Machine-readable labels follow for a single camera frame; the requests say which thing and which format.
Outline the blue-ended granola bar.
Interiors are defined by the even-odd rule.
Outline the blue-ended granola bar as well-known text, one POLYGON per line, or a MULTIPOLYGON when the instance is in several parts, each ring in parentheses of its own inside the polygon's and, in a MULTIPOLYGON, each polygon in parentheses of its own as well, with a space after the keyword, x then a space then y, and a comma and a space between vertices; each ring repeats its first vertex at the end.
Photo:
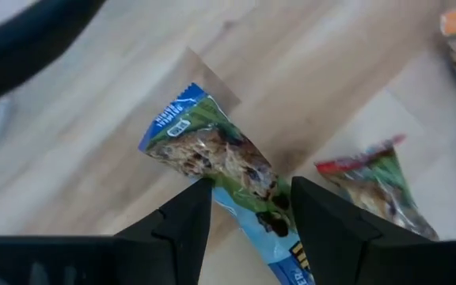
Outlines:
POLYGON ((154 118, 139 149, 186 177, 212 179, 215 202, 235 217, 281 285, 315 285, 291 186, 196 83, 154 118))

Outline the red-ended granola bar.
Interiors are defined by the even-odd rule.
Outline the red-ended granola bar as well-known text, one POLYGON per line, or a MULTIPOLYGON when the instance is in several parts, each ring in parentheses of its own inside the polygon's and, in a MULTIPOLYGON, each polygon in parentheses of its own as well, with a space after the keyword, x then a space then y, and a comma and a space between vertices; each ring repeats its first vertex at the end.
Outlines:
POLYGON ((418 211, 397 157, 395 146, 404 140, 404 135, 395 135, 357 155, 318 161, 315 166, 357 207, 437 241, 438 234, 418 211))

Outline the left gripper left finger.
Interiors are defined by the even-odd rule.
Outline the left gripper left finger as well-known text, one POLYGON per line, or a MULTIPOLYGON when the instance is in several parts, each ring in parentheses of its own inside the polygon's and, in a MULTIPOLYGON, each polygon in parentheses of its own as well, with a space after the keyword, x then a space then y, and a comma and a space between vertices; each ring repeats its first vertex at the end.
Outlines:
POLYGON ((212 185, 198 180, 114 235, 0 236, 0 285, 197 285, 212 185))

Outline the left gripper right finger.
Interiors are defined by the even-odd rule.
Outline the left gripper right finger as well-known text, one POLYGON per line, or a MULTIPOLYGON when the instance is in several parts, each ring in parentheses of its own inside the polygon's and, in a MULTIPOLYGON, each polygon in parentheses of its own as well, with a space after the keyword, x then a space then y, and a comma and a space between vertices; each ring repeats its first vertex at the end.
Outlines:
POLYGON ((317 285, 456 285, 456 241, 431 241, 304 177, 291 206, 317 285))

